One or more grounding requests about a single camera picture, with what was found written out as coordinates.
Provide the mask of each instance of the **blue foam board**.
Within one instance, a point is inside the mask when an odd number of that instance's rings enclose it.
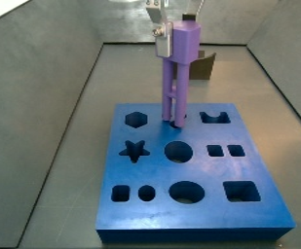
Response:
[[[120,104],[96,229],[104,242],[276,240],[295,221],[233,104]]]

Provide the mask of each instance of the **irregular-shaped hole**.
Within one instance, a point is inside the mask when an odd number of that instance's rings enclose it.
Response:
[[[200,113],[201,121],[204,124],[229,124],[231,120],[227,112],[221,112],[217,117],[209,116],[205,112]]]
[[[233,157],[245,157],[245,152],[241,145],[228,145],[228,151]]]
[[[177,182],[171,187],[172,198],[184,204],[197,203],[205,197],[204,188],[189,181]]]
[[[149,156],[151,152],[144,149],[145,141],[140,141],[139,143],[133,143],[132,141],[127,141],[127,149],[120,152],[121,156],[129,156],[133,163],[139,162],[141,156]]]
[[[148,124],[148,115],[140,112],[133,112],[128,114],[125,124],[135,128],[145,126]]]
[[[114,202],[129,201],[131,187],[128,185],[118,185],[113,189],[112,200]]]
[[[257,186],[252,181],[224,182],[231,202],[261,201]]]
[[[156,189],[149,186],[145,185],[144,187],[140,188],[139,190],[139,197],[144,200],[144,201],[151,201],[155,199],[156,197]]]
[[[165,148],[165,154],[169,160],[177,163],[184,163],[192,159],[193,150],[187,143],[175,141],[168,144]]]
[[[208,153],[211,157],[224,157],[225,153],[221,145],[208,145]]]

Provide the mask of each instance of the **square hole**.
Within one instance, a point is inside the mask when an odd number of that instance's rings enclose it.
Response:
[[[131,187],[128,185],[118,185],[113,189],[112,199],[114,202],[129,201]]]
[[[208,145],[208,153],[211,157],[224,157],[225,153],[221,145]]]
[[[228,151],[233,157],[245,157],[245,152],[241,145],[228,145]]]
[[[251,181],[224,182],[231,202],[261,201],[257,186]]]

